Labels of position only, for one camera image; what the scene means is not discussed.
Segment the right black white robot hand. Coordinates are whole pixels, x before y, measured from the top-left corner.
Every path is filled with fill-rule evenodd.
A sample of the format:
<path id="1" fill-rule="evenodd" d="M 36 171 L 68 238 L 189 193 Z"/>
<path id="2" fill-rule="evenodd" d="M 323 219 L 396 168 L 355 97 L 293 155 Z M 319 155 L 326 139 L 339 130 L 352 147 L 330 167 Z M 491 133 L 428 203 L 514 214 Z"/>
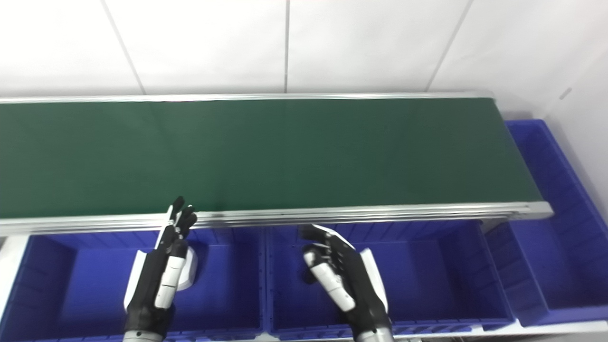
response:
<path id="1" fill-rule="evenodd" d="M 356 342 L 393 341 L 388 300 L 371 249 L 361 252 L 334 229 L 316 224 L 298 227 L 308 274 L 321 284 L 344 314 Z"/>

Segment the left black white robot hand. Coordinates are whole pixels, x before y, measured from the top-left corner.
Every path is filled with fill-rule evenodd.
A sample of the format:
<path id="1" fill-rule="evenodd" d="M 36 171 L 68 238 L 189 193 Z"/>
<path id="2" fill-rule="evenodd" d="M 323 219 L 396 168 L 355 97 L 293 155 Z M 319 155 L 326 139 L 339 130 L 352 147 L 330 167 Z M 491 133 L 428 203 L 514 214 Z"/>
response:
<path id="1" fill-rule="evenodd" d="M 162 342 L 176 311 L 174 299 L 195 281 L 198 257 L 187 237 L 198 217 L 179 196 L 170 204 L 154 249 L 137 251 L 124 295 L 124 342 Z"/>

